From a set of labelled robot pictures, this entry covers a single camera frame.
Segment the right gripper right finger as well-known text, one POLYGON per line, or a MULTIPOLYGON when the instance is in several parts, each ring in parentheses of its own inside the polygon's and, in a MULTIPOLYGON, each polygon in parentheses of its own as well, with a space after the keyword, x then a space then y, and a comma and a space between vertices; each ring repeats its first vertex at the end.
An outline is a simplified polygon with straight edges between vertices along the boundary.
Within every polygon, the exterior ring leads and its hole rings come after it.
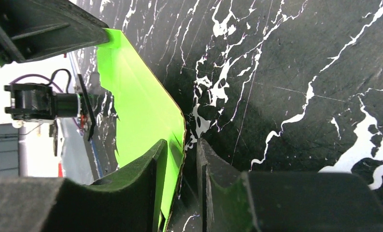
POLYGON ((383 232, 383 207, 347 173, 240 172, 197 142, 205 232, 383 232))

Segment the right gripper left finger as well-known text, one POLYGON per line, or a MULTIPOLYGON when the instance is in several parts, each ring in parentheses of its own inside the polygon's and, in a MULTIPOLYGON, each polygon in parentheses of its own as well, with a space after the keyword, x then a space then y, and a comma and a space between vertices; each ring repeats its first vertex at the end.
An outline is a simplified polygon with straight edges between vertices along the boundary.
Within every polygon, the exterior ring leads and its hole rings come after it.
POLYGON ((0 177, 0 232, 157 232, 167 141, 117 171, 79 184, 68 178, 0 177))

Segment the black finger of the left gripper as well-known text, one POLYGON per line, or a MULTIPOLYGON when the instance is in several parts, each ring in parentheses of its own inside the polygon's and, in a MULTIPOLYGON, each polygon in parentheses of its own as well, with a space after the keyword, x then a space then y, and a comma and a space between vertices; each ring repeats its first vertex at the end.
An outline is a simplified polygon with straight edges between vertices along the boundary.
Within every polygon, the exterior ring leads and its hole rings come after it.
POLYGON ((69 0, 0 0, 0 68, 105 44, 107 28, 69 0))

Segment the green paper box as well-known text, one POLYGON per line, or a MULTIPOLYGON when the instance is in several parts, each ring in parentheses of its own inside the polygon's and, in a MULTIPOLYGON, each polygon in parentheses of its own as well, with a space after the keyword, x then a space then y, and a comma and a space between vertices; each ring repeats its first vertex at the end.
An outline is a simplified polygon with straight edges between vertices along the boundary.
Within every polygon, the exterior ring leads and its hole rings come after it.
POLYGON ((183 113, 122 31, 106 29, 109 42, 97 49, 100 83, 113 95, 118 167, 139 158, 158 140, 168 143, 160 170, 164 183, 160 219, 168 227, 171 207, 184 162, 186 134, 183 113))

